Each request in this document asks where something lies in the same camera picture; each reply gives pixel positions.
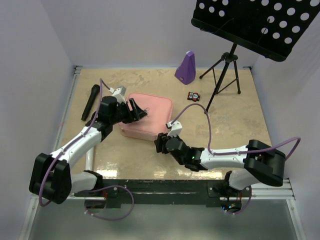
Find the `pink medicine kit case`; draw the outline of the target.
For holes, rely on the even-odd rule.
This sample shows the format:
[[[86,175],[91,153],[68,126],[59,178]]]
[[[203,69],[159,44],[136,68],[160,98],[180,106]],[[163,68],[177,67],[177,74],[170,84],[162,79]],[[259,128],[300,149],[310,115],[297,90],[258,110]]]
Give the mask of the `pink medicine kit case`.
[[[170,98],[137,92],[130,93],[127,99],[131,98],[146,111],[147,116],[128,124],[120,122],[120,133],[124,137],[152,142],[159,133],[167,132],[166,124],[171,120],[174,106]]]

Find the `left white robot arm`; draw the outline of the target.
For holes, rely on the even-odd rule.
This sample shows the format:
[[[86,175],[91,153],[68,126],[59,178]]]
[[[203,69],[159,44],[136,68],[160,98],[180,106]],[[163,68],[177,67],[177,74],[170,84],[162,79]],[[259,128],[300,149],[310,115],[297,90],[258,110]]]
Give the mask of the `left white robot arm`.
[[[56,204],[70,194],[86,191],[99,196],[104,190],[103,177],[92,170],[72,174],[74,165],[92,148],[100,144],[118,123],[130,124],[148,115],[133,98],[118,102],[105,96],[81,132],[52,153],[40,153],[34,161],[29,191]]]

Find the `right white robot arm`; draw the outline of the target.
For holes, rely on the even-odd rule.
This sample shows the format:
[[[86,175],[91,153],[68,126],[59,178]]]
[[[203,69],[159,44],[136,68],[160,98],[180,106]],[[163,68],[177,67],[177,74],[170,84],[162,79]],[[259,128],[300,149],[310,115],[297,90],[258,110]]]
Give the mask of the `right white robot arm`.
[[[154,144],[157,153],[170,154],[179,165],[194,172],[235,168],[226,174],[222,185],[223,192],[230,197],[257,183],[283,185],[286,155],[259,140],[252,139],[236,148],[208,150],[187,146],[178,135],[160,133]]]

